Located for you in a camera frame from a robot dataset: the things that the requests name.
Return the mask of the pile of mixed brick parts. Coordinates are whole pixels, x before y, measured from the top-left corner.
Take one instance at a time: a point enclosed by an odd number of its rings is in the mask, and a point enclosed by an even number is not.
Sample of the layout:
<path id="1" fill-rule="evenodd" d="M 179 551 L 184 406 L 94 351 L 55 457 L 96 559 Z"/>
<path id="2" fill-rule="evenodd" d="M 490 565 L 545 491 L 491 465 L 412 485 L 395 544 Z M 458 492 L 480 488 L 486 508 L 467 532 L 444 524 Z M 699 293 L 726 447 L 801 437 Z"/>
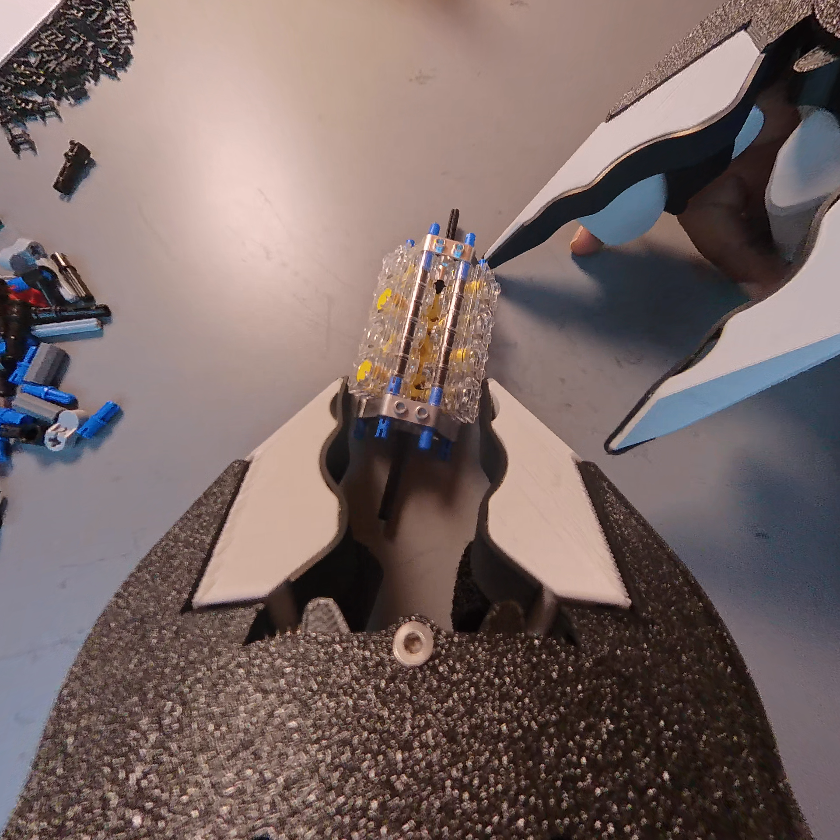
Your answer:
<path id="1" fill-rule="evenodd" d="M 1 263 L 4 468 L 15 448 L 57 454 L 104 434 L 122 408 L 87 409 L 61 383 L 70 363 L 62 343 L 100 336 L 111 319 L 69 258 L 33 239 L 3 236 Z"/>

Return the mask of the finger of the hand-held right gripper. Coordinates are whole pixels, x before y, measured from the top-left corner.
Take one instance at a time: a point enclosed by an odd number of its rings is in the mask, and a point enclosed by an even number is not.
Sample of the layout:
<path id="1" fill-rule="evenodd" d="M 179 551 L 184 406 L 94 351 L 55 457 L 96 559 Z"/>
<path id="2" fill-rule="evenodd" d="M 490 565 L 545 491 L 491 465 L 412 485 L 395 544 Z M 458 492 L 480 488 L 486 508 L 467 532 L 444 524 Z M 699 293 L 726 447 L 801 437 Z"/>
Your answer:
<path id="1" fill-rule="evenodd" d="M 503 264 L 642 180 L 731 148 L 764 55 L 743 29 L 600 124 L 488 248 Z"/>
<path id="2" fill-rule="evenodd" d="M 785 283 L 719 322 L 622 421 L 608 452 L 671 434 L 838 355 L 838 187 L 837 117 L 809 112 L 781 146 L 764 194 Z"/>

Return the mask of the single black connector pin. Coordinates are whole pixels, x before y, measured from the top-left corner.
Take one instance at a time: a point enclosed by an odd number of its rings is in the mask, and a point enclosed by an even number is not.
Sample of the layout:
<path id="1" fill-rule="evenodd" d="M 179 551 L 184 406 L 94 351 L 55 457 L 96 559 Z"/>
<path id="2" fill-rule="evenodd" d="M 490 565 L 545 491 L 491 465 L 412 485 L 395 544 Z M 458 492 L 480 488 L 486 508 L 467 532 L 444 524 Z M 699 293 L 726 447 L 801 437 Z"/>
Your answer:
<path id="1" fill-rule="evenodd" d="M 89 148 L 84 143 L 71 140 L 53 188 L 62 198 L 70 199 L 95 165 Z"/>

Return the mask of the white book stand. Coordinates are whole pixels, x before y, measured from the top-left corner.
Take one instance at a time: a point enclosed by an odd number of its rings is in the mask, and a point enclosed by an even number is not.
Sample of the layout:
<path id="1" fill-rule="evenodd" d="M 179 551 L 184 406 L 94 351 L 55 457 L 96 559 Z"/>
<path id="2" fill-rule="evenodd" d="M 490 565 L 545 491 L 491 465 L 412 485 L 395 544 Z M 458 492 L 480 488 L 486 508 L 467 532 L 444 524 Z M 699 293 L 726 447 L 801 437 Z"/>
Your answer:
<path id="1" fill-rule="evenodd" d="M 1 1 L 1 66 L 25 45 L 61 1 Z"/>

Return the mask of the grey desk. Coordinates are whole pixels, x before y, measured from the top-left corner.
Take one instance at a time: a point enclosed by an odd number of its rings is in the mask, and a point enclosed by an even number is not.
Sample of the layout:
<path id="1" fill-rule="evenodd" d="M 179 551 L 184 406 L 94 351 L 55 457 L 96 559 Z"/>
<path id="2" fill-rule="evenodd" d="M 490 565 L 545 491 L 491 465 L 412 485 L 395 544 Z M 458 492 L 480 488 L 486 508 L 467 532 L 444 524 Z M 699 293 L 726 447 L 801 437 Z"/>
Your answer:
<path id="1" fill-rule="evenodd" d="M 382 257 L 460 209 L 491 244 L 718 2 L 134 2 L 133 63 L 37 155 L 2 220 L 113 321 L 69 391 L 124 416 L 3 483 L 2 823 L 112 593 L 193 500 L 353 361 Z M 96 165 L 53 188 L 69 142 Z M 500 272 L 488 372 L 597 462 L 729 626 L 818 838 L 838 838 L 838 360 L 633 452 L 603 441 L 740 302 L 676 220 Z"/>

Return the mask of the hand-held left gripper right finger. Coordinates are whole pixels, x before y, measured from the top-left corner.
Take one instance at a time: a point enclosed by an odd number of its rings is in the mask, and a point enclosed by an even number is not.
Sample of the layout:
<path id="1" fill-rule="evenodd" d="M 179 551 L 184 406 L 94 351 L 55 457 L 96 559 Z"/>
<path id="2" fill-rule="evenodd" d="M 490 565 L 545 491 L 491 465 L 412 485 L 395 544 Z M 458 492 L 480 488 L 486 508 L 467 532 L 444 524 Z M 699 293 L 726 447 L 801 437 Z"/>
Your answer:
<path id="1" fill-rule="evenodd" d="M 490 551 L 562 602 L 630 608 L 581 459 L 493 379 L 482 384 L 479 462 L 490 486 L 476 537 Z"/>

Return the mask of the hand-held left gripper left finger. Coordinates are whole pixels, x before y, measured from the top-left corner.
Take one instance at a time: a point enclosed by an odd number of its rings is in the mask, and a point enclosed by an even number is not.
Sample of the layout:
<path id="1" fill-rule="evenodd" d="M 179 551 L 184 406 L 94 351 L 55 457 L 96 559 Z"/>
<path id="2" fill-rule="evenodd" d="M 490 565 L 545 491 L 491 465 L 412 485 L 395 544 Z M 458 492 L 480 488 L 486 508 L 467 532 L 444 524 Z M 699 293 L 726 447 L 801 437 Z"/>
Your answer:
<path id="1" fill-rule="evenodd" d="M 354 420 L 346 379 L 317 395 L 248 457 L 192 607 L 284 602 L 301 612 L 330 597 L 343 612 L 370 612 L 379 561 L 350 530 L 341 486 Z"/>

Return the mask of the transparent brick engine model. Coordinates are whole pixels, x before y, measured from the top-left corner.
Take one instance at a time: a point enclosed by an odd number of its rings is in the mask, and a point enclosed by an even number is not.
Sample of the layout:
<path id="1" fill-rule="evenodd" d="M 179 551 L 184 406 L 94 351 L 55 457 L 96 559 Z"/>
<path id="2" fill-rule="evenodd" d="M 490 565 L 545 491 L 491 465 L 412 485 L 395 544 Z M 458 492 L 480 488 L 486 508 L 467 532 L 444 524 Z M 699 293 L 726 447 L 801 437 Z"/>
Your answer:
<path id="1" fill-rule="evenodd" d="M 394 437 L 379 519 L 391 519 L 410 445 L 449 456 L 478 417 L 500 287 L 476 257 L 476 235 L 431 224 L 384 257 L 349 378 L 355 434 Z"/>

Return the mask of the heap of black pins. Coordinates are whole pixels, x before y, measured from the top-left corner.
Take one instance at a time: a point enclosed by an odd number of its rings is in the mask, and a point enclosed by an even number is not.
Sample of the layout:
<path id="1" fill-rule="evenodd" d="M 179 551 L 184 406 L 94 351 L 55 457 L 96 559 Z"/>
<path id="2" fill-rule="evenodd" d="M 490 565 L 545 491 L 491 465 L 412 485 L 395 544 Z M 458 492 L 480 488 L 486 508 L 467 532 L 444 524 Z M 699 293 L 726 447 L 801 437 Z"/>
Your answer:
<path id="1" fill-rule="evenodd" d="M 101 76 L 117 79 L 132 60 L 136 27 L 129 1 L 66 1 L 2 66 L 1 124 L 16 154 L 36 152 L 27 122 L 59 117 Z"/>

